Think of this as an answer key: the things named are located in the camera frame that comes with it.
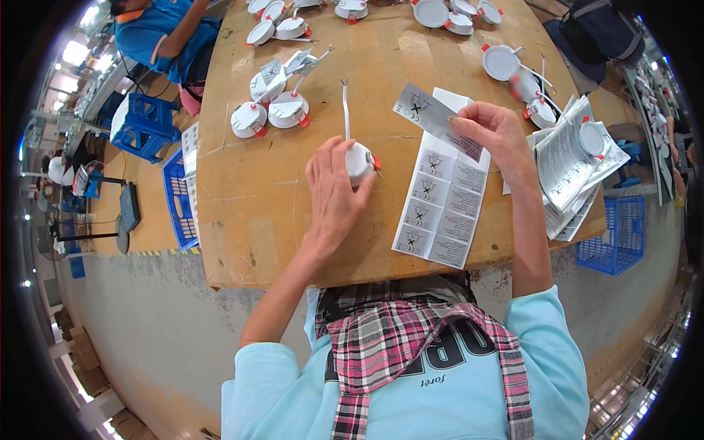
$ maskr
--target wooden table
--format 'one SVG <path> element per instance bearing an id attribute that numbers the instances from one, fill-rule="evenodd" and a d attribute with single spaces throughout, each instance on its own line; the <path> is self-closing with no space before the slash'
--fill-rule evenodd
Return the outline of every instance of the wooden table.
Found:
<path id="1" fill-rule="evenodd" d="M 451 268 L 391 250 L 394 232 L 410 183 L 422 130 L 392 111 L 408 81 L 432 92 L 441 87 L 520 112 L 508 84 L 491 79 L 482 67 L 484 44 L 524 46 L 522 62 L 541 67 L 545 54 L 548 78 L 564 106 L 577 91 L 557 49 L 528 6 L 520 0 L 496 0 L 505 15 L 500 25 L 475 20 L 470 37 L 443 28 L 428 30 L 413 17 L 410 4 L 391 7 L 387 0 L 370 3 L 369 16 L 355 25 L 335 15 L 334 4 L 299 11 L 313 30 L 305 42 L 272 40 L 245 46 L 257 23 L 244 2 L 236 2 L 222 23 L 203 96 L 196 191 L 206 283 L 212 287 L 266 287 L 293 258 L 310 226 L 310 192 L 306 162 L 329 137 L 344 134 L 339 77 L 348 81 L 352 136 L 382 163 L 367 213 L 313 280 L 319 287 L 417 277 Z M 296 50 L 313 47 L 320 56 L 336 49 L 300 88 L 310 103 L 311 122 L 279 130 L 267 125 L 262 139 L 240 139 L 230 127 L 235 108 L 250 100 L 249 82 L 274 57 L 286 61 Z M 295 80 L 287 85 L 292 90 Z M 536 130 L 524 122 L 526 134 Z M 509 261 L 513 256 L 512 205 L 502 196 L 503 181 L 491 164 L 477 231 L 467 268 Z M 600 195 L 575 241 L 605 229 Z M 553 241 L 552 249 L 567 243 Z"/>

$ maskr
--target metal rack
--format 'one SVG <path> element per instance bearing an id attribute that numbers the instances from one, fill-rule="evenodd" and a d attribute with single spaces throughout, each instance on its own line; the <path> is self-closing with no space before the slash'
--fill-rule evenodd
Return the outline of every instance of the metal rack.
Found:
<path id="1" fill-rule="evenodd" d="M 655 181 L 658 184 L 658 201 L 660 202 L 660 206 L 663 206 L 672 201 L 672 194 L 669 194 L 667 192 L 667 184 L 665 184 L 665 182 L 663 181 L 664 177 L 660 172 L 658 150 L 655 147 L 653 137 L 650 135 L 650 120 L 648 119 L 646 110 L 645 108 L 643 108 L 643 104 L 641 103 L 641 94 L 638 92 L 638 89 L 636 88 L 636 85 L 633 81 L 633 78 L 636 73 L 628 68 L 622 68 L 622 73 L 624 82 L 626 84 L 626 90 L 628 91 L 628 95 L 630 95 L 631 97 L 631 105 L 634 108 L 638 109 L 638 112 L 641 116 L 641 120 L 643 121 L 643 131 L 646 133 L 648 150 L 650 151 L 650 162 L 653 165 L 653 177 L 655 178 Z"/>
<path id="2" fill-rule="evenodd" d="M 645 417 L 670 371 L 689 325 L 693 292 L 676 296 L 653 337 L 643 340 L 633 365 L 601 396 L 590 399 L 589 424 L 597 428 L 586 439 L 626 439 Z"/>

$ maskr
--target plaid scarf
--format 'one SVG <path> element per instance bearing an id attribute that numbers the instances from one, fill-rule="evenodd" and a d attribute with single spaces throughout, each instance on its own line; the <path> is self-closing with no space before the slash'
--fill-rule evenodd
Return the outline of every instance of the plaid scarf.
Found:
<path id="1" fill-rule="evenodd" d="M 456 318 L 470 319 L 498 351 L 509 438 L 533 439 L 528 376 L 518 338 L 475 304 L 448 303 L 426 294 L 409 297 L 401 294 L 401 282 L 346 288 L 338 298 L 337 289 L 320 291 L 316 337 L 330 334 L 340 383 L 330 439 L 363 440 L 372 391 L 403 373 Z"/>

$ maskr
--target concrete floor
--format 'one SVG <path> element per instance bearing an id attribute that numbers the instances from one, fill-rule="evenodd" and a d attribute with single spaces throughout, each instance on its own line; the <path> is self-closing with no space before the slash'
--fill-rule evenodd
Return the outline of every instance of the concrete floor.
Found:
<path id="1" fill-rule="evenodd" d="M 674 282 L 681 213 L 646 197 L 646 256 L 619 277 L 575 264 L 575 247 L 552 254 L 555 283 L 588 377 L 620 350 L 649 305 Z M 84 258 L 83 279 L 61 268 L 64 303 L 84 325 L 103 368 L 125 404 L 160 439 L 198 439 L 202 427 L 220 432 L 220 385 L 234 376 L 239 332 L 262 291 L 203 283 L 199 255 Z M 480 306 L 503 318 L 510 300 L 510 264 L 472 272 Z M 284 335 L 298 361 L 310 348 L 298 307 Z"/>

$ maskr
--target weighing scale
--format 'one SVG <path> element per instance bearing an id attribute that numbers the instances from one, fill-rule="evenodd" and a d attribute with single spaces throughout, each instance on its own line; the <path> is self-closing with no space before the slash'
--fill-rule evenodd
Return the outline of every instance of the weighing scale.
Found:
<path id="1" fill-rule="evenodd" d="M 91 175 L 88 173 L 88 170 L 81 165 L 73 177 L 73 194 L 78 197 L 83 196 L 89 182 L 117 183 L 122 187 L 122 193 L 120 194 L 120 215 L 115 221 L 115 232 L 108 234 L 58 237 L 57 240 L 72 241 L 115 237 L 115 242 L 118 245 L 120 252 L 127 253 L 127 250 L 130 248 L 130 232 L 137 227 L 139 222 L 142 220 L 142 216 L 139 212 L 139 206 L 137 205 L 137 187 L 133 182 L 127 182 L 124 179 Z"/>

